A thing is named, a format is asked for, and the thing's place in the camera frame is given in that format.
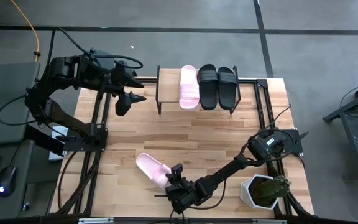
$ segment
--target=white pot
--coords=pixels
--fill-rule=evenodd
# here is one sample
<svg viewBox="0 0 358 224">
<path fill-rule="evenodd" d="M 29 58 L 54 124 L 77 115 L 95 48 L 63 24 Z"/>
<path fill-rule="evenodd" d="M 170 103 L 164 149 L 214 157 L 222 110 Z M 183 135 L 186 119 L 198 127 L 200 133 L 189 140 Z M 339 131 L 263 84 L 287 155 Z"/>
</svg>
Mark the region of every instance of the white pot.
<svg viewBox="0 0 358 224">
<path fill-rule="evenodd" d="M 241 186 L 240 186 L 241 200 L 243 200 L 246 204 L 248 204 L 252 208 L 262 208 L 262 209 L 273 210 L 273 208 L 274 208 L 274 206 L 276 206 L 279 198 L 276 198 L 276 201 L 274 201 L 274 203 L 270 207 L 263 207 L 263 206 L 256 205 L 254 200 L 252 199 L 251 194 L 249 193 L 249 186 L 251 185 L 252 181 L 254 181 L 255 177 L 261 177 L 261 178 L 265 178 L 265 179 L 273 179 L 273 177 L 269 177 L 266 175 L 255 174 L 253 178 L 241 183 Z"/>
</svg>

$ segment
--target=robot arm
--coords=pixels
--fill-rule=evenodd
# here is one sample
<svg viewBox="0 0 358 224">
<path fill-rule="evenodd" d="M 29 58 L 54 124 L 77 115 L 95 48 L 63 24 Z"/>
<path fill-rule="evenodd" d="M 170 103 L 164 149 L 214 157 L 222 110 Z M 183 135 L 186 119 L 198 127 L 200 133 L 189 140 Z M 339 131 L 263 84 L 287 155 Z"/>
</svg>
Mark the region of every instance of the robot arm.
<svg viewBox="0 0 358 224">
<path fill-rule="evenodd" d="M 165 197 L 171 202 L 175 212 L 181 214 L 184 210 L 193 204 L 198 206 L 212 197 L 213 192 L 218 185 L 237 171 L 245 169 L 247 166 L 261 166 L 269 161 L 272 154 L 280 151 L 287 144 L 287 136 L 284 132 L 276 130 L 264 131 L 267 134 L 261 134 L 259 137 L 253 136 L 248 140 L 246 147 L 256 158 L 244 157 L 242 151 L 230 163 L 213 175 L 201 177 L 196 181 L 186 180 L 181 176 L 183 171 L 182 164 L 177 164 L 171 168 L 171 174 L 167 174 L 171 186 L 165 188 Z"/>
<path fill-rule="evenodd" d="M 25 105 L 39 124 L 55 122 L 78 132 L 84 142 L 98 140 L 96 123 L 84 123 L 70 116 L 50 99 L 50 95 L 56 90 L 64 90 L 70 86 L 76 90 L 79 87 L 95 90 L 99 99 L 104 93 L 118 96 L 116 114 L 119 116 L 124 116 L 132 103 L 146 100 L 132 92 L 125 93 L 125 86 L 144 87 L 134 78 L 136 73 L 126 66 L 126 62 L 115 63 L 113 58 L 97 58 L 96 55 L 109 54 L 91 49 L 89 54 L 54 58 L 47 65 L 42 78 L 27 89 Z"/>
</svg>

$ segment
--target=concrete floor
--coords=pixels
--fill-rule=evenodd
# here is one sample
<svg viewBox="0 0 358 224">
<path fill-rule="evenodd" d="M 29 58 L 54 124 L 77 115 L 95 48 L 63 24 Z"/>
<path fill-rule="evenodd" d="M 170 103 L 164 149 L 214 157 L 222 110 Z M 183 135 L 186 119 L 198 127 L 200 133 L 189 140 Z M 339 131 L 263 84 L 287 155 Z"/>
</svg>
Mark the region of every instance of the concrete floor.
<svg viewBox="0 0 358 224">
<path fill-rule="evenodd" d="M 356 0 L 260 0 L 266 29 L 358 30 Z M 257 29 L 253 0 L 17 0 L 37 25 L 111 27 L 193 27 Z M 25 24 L 9 1 L 0 0 L 0 24 Z M 38 32 L 42 70 L 50 32 Z M 139 75 L 155 75 L 157 64 L 180 68 L 206 63 L 239 68 L 242 77 L 266 77 L 259 34 L 200 34 L 161 32 L 71 32 L 84 48 L 96 47 L 112 54 L 141 60 Z M 284 78 L 292 103 L 293 119 L 303 140 L 306 176 L 315 213 L 324 218 L 358 221 L 358 182 L 345 184 L 341 176 L 358 169 L 352 160 L 342 124 L 327 125 L 322 117 L 339 107 L 342 96 L 358 86 L 358 36 L 267 35 L 274 77 Z M 33 33 L 0 30 L 0 63 L 31 62 Z M 54 56 L 80 52 L 60 33 Z M 64 90 L 53 98 L 73 114 L 78 92 Z M 35 187 L 49 195 L 53 184 Z M 33 203 L 42 204 L 48 196 Z"/>
</svg>

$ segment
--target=succulent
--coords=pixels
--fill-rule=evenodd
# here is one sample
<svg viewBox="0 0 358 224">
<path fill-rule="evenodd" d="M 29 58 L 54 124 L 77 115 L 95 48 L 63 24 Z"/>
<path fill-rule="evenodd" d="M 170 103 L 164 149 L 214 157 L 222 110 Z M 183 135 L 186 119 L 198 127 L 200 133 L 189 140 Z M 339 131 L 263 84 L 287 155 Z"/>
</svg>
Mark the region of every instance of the succulent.
<svg viewBox="0 0 358 224">
<path fill-rule="evenodd" d="M 291 182 L 284 176 L 265 180 L 263 178 L 254 179 L 250 186 L 250 194 L 255 204 L 269 207 L 276 198 L 284 197 L 290 191 Z"/>
</svg>

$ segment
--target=black slipper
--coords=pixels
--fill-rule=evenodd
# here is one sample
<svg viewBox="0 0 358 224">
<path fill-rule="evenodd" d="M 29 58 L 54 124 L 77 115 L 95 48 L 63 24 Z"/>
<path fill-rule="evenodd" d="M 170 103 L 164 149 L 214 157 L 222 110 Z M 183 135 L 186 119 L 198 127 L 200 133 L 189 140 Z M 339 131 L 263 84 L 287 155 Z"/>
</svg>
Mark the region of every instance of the black slipper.
<svg viewBox="0 0 358 224">
<path fill-rule="evenodd" d="M 200 103 L 204 110 L 213 110 L 216 107 L 216 93 L 218 91 L 218 76 L 214 65 L 202 66 L 197 73 L 200 86 Z"/>
<path fill-rule="evenodd" d="M 236 104 L 237 78 L 230 68 L 218 69 L 219 105 L 222 109 L 231 110 Z"/>
</svg>

